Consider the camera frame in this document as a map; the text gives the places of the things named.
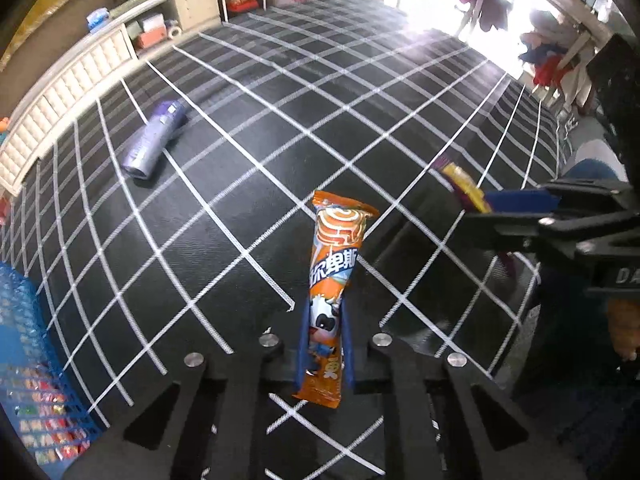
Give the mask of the person's right hand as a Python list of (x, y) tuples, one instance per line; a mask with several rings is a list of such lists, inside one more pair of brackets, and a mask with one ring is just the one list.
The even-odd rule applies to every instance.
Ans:
[(606, 307), (608, 333), (615, 352), (626, 361), (638, 358), (640, 347), (640, 308), (638, 302), (614, 298)]

